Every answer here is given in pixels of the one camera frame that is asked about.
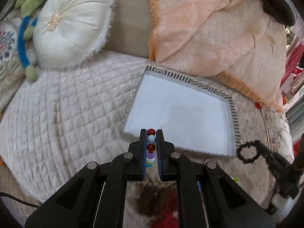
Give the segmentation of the floral embroidered cushion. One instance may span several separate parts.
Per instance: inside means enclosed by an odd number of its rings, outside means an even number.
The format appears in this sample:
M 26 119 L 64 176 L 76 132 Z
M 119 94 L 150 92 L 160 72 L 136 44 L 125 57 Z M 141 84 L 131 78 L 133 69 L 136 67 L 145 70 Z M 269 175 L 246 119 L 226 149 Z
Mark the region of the floral embroidered cushion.
M 9 19 L 1 21 L 1 112 L 20 87 L 25 71 L 17 52 L 19 28 Z

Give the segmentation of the round white pillow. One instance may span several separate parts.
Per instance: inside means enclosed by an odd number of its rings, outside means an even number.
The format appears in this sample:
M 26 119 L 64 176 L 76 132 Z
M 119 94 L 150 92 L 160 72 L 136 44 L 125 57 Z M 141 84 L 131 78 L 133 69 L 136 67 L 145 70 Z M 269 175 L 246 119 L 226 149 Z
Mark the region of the round white pillow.
M 48 0 L 32 40 L 42 67 L 78 67 L 106 44 L 114 0 Z

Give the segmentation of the green blue plush toy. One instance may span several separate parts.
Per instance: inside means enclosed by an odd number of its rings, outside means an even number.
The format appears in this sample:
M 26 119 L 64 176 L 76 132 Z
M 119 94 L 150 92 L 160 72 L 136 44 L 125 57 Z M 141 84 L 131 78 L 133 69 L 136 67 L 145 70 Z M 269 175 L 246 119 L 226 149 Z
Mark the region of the green blue plush toy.
M 38 71 L 35 67 L 36 64 L 31 63 L 26 54 L 26 41 L 31 39 L 33 30 L 35 29 L 38 20 L 37 17 L 32 20 L 31 16 L 45 1 L 46 0 L 17 0 L 14 6 L 15 9 L 20 10 L 22 17 L 20 30 L 17 37 L 17 53 L 21 65 L 25 70 L 25 76 L 31 82 L 37 81 Z

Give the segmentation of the peach fringed blanket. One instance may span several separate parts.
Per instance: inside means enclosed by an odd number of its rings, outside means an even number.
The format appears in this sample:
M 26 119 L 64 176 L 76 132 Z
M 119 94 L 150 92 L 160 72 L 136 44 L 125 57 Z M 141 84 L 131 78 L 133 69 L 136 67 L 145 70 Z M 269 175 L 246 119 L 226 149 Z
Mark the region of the peach fringed blanket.
M 261 0 L 150 0 L 149 56 L 158 65 L 216 77 L 254 102 L 283 108 L 285 26 Z

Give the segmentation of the beige quilted bedspread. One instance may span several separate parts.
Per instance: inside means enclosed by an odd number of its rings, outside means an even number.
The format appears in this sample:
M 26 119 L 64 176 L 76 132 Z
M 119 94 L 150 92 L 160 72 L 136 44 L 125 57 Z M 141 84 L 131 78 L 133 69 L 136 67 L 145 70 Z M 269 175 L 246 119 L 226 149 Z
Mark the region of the beige quilted bedspread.
M 1 191 L 34 204 L 46 201 L 85 164 L 106 163 L 127 150 L 121 130 L 147 59 L 113 51 L 69 70 L 40 69 L 35 83 L 24 81 L 1 118 Z M 292 139 L 284 113 L 203 77 L 192 77 L 232 97 L 241 143 L 259 139 L 290 163 Z M 259 204 L 274 184 L 260 157 L 217 162 Z

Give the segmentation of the beige upholstered headboard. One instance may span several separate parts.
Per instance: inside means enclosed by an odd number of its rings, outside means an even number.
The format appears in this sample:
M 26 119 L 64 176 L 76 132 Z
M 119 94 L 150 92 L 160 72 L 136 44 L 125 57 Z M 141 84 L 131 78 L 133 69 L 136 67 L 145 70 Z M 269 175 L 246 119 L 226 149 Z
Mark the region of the beige upholstered headboard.
M 111 28 L 102 49 L 148 58 L 152 29 L 149 0 L 114 0 Z

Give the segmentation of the striped white tray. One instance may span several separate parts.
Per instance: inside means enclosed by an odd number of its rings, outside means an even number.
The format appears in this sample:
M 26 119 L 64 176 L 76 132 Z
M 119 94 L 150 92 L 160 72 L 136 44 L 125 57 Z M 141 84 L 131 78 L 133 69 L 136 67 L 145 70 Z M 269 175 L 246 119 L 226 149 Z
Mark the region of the striped white tray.
M 161 129 L 175 147 L 234 157 L 241 144 L 230 95 L 192 76 L 147 66 L 122 126 L 124 135 Z

